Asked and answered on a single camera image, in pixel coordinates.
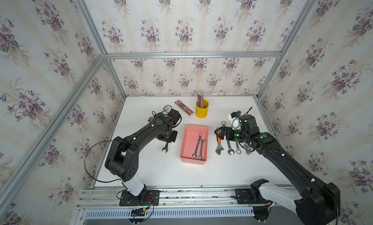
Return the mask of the long silver combination wrench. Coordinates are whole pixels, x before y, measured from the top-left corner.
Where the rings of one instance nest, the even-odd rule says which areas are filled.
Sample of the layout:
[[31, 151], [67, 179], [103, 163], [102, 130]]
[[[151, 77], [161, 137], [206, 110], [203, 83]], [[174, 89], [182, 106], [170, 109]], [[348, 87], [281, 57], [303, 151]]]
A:
[[[226, 121], [222, 121], [221, 124], [222, 124], [222, 126], [226, 126]], [[231, 156], [231, 155], [234, 155], [235, 152], [234, 152], [233, 148], [231, 147], [231, 144], [230, 144], [230, 141], [229, 141], [229, 139], [228, 139], [228, 136], [226, 136], [225, 140], [226, 140], [226, 142], [227, 142], [227, 146], [228, 146], [228, 151], [227, 151], [227, 153], [228, 153], [230, 156]]]

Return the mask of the small silver combination wrench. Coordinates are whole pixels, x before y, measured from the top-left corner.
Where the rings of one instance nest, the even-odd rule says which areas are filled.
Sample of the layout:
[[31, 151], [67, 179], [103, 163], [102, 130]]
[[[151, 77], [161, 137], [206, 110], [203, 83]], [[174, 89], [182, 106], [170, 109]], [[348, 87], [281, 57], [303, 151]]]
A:
[[169, 143], [166, 142], [165, 146], [162, 148], [162, 152], [164, 152], [165, 154], [168, 152], [168, 146], [169, 146]]

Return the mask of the orange handled adjustable wrench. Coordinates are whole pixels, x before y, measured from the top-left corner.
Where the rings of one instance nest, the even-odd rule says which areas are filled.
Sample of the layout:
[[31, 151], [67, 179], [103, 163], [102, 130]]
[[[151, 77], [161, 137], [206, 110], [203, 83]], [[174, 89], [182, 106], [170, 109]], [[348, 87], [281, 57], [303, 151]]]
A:
[[221, 142], [217, 142], [217, 148], [215, 150], [216, 154], [220, 155], [224, 148], [221, 145]]

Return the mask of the pink plastic storage box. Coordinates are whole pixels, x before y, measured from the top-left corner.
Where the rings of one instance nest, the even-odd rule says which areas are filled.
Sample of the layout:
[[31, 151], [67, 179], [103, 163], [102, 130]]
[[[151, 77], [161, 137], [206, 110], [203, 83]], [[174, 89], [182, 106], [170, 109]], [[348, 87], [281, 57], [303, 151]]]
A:
[[[199, 155], [199, 148], [197, 151], [197, 157], [193, 158], [192, 154], [195, 151], [197, 140], [199, 134], [202, 134], [202, 138], [205, 139], [203, 146], [203, 159], [199, 160], [197, 157]], [[208, 151], [208, 133], [209, 128], [206, 126], [197, 126], [197, 125], [186, 125], [184, 131], [184, 137], [181, 147], [180, 158], [184, 163], [204, 165], [207, 161], [207, 151]]]

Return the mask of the silver adjustable wrench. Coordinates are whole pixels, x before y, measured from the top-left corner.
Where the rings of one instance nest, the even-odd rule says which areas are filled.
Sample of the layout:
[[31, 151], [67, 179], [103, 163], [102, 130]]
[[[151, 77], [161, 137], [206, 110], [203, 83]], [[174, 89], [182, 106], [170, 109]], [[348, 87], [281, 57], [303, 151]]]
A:
[[247, 155], [250, 155], [252, 152], [254, 152], [254, 149], [249, 144], [247, 144], [246, 142], [244, 142], [243, 144], [243, 148], [245, 149]]

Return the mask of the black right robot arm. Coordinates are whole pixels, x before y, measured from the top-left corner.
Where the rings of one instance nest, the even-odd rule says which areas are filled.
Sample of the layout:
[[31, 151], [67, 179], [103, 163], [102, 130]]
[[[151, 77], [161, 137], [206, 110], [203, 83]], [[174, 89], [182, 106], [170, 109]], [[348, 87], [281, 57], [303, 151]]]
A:
[[327, 225], [338, 222], [341, 214], [340, 189], [332, 182], [326, 184], [298, 163], [268, 132], [260, 132], [255, 117], [239, 117], [239, 129], [221, 126], [214, 133], [221, 140], [244, 142], [258, 154], [269, 160], [295, 187], [296, 192], [271, 184], [260, 179], [250, 185], [245, 198], [241, 192], [236, 194], [239, 204], [262, 204], [257, 210], [256, 219], [265, 220], [269, 213], [264, 208], [271, 203], [279, 204], [295, 213], [305, 225]]

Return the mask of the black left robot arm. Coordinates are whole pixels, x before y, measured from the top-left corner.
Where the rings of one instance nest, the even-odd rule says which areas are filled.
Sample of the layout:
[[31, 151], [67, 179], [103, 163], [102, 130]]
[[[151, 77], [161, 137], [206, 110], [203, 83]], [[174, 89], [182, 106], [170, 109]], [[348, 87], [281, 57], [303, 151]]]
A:
[[137, 132], [127, 137], [116, 137], [114, 140], [103, 140], [92, 145], [84, 156], [84, 161], [90, 151], [102, 143], [111, 143], [105, 160], [105, 168], [117, 181], [120, 181], [132, 197], [143, 200], [146, 197], [146, 185], [137, 175], [139, 169], [139, 154], [153, 139], [165, 142], [166, 152], [169, 143], [175, 142], [178, 132], [175, 128], [181, 123], [182, 116], [175, 110], [169, 112], [153, 112], [152, 121]]

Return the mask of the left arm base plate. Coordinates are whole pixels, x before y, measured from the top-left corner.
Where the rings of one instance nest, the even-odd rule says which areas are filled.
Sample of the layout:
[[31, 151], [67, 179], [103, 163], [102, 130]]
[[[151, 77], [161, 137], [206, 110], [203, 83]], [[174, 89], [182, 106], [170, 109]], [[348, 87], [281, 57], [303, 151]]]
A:
[[119, 199], [119, 205], [121, 207], [131, 207], [131, 206], [158, 206], [160, 191], [159, 190], [149, 190], [142, 191], [140, 195], [134, 196], [130, 194], [127, 190], [122, 190], [117, 194]]

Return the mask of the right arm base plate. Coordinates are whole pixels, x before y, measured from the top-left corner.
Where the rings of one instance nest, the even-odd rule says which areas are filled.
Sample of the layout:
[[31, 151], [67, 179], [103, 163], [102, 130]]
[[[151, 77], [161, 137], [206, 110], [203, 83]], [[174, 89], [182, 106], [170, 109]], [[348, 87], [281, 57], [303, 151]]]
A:
[[265, 200], [258, 190], [251, 188], [235, 189], [235, 199], [238, 204], [258, 204], [258, 205], [271, 205], [272, 201]]

